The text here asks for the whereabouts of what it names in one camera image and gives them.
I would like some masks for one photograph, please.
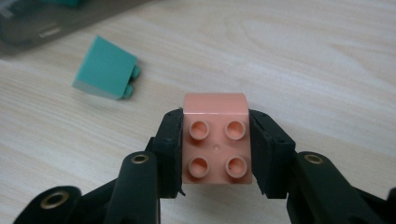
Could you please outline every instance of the wooden table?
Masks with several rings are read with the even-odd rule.
[[[96,35],[139,58],[131,99],[71,87]],[[355,187],[396,186],[396,3],[150,1],[0,61],[0,223],[40,192],[87,193],[144,150],[186,92],[243,92],[297,151],[327,156]],[[258,186],[183,186],[162,223],[290,223]]]

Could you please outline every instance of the teal duplo brick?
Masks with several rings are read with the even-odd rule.
[[[140,72],[136,62],[134,55],[97,36],[79,68],[73,87],[110,99],[129,98],[133,91],[130,82]]]

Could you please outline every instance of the pink duplo brick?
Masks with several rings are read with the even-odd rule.
[[[250,132],[245,95],[188,93],[183,113],[183,183],[250,184]]]

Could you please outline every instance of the toy brick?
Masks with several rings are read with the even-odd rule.
[[[100,36],[93,41],[79,68],[73,87],[110,99],[128,98],[140,68],[134,55]]]
[[[188,93],[183,114],[183,183],[250,184],[250,133],[245,95]]]

